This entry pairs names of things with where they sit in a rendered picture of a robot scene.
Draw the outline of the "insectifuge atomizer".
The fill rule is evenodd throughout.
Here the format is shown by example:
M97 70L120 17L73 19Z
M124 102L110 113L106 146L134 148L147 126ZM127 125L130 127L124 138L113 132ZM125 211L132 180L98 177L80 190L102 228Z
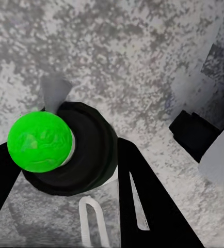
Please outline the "insectifuge atomizer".
M7 148L26 180L51 196L70 197L118 179L118 135L99 111L65 101L73 85L39 79L44 110L13 124ZM65 102L64 102L65 101Z

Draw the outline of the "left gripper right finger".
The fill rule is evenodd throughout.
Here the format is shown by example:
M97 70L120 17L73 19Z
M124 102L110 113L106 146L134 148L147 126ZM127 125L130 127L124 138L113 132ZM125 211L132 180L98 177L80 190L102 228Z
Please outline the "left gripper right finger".
M118 137L117 155L121 248L204 248L138 147ZM130 172L149 230L137 225Z

